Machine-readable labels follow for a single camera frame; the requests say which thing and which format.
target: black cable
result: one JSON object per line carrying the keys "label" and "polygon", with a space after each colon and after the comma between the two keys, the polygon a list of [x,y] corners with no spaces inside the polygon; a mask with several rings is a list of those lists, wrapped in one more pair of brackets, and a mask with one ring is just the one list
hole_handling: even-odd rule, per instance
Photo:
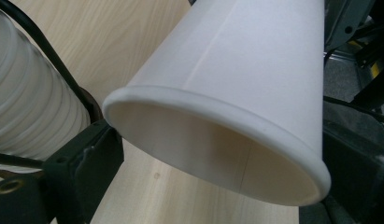
{"label": "black cable", "polygon": [[0,153],[0,164],[41,169],[43,161],[37,161],[33,159],[16,157]]}
{"label": "black cable", "polygon": [[22,10],[14,6],[8,0],[0,0],[0,9],[8,14],[8,16],[11,17],[14,21],[16,21],[26,31],[26,33],[28,33],[29,36],[34,39],[37,45],[42,49],[47,58],[64,78],[64,81],[66,81],[70,89],[75,93],[78,99],[83,103],[84,107],[91,114],[92,103],[81,91],[80,86],[73,79],[69,70],[66,68],[61,58],[55,52],[54,48],[51,46],[50,42],[40,31],[37,25]]}
{"label": "black cable", "polygon": [[351,39],[356,40],[371,35],[380,35],[382,33],[384,33],[384,21],[357,30]]}
{"label": "black cable", "polygon": [[338,100],[338,99],[335,99],[335,98],[332,98],[332,97],[329,97],[329,96],[323,96],[323,101],[328,102],[328,103],[332,103],[332,104],[336,104],[336,105],[344,105],[344,106],[353,108],[353,109],[358,110],[358,111],[360,111],[360,112],[362,112],[364,114],[368,114],[368,115],[372,116],[373,118],[375,118],[379,122],[384,123],[384,115],[378,114],[378,113],[373,112],[371,110],[367,110],[367,109],[362,108],[360,106],[353,105],[351,103],[348,103],[348,102],[345,102],[345,101],[341,101],[341,100]]}
{"label": "black cable", "polygon": [[323,58],[323,66],[326,66],[326,64],[329,61],[329,58],[332,56],[336,49],[330,49],[328,52],[326,52],[325,57]]}
{"label": "black cable", "polygon": [[191,4],[191,6],[195,3],[195,1],[197,0],[189,0],[189,3]]}

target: light wood table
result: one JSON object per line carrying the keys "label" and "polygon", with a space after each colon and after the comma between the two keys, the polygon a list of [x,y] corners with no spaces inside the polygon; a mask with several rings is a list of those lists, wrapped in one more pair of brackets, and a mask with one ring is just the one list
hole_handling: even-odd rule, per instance
{"label": "light wood table", "polygon": [[[189,10],[187,0],[14,0],[78,84],[102,104]],[[125,162],[92,223],[298,223],[298,208],[263,203],[187,175],[124,141]]]}

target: black machine part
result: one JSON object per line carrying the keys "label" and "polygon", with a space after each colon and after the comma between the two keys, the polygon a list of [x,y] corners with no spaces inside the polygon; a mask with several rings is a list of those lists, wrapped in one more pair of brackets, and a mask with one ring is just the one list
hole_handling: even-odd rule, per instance
{"label": "black machine part", "polygon": [[348,42],[364,24],[375,0],[325,0],[325,51]]}
{"label": "black machine part", "polygon": [[123,162],[122,140],[104,119],[43,163],[44,174],[0,182],[0,224],[89,223]]}
{"label": "black machine part", "polygon": [[326,97],[323,160],[329,196],[301,207],[300,223],[384,224],[384,117]]}

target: stack of paper cups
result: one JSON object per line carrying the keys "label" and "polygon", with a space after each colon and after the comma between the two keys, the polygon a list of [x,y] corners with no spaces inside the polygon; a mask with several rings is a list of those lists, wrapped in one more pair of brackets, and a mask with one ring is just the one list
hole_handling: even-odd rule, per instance
{"label": "stack of paper cups", "polygon": [[89,124],[62,77],[0,12],[0,153],[44,161]]}

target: paper cup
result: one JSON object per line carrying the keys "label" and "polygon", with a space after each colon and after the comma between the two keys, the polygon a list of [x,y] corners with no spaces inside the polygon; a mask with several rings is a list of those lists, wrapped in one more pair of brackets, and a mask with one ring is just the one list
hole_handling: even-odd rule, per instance
{"label": "paper cup", "polygon": [[58,72],[0,13],[0,153],[44,161],[89,124],[87,110]]}
{"label": "paper cup", "polygon": [[104,117],[191,175],[270,203],[320,201],[324,1],[199,0]]}

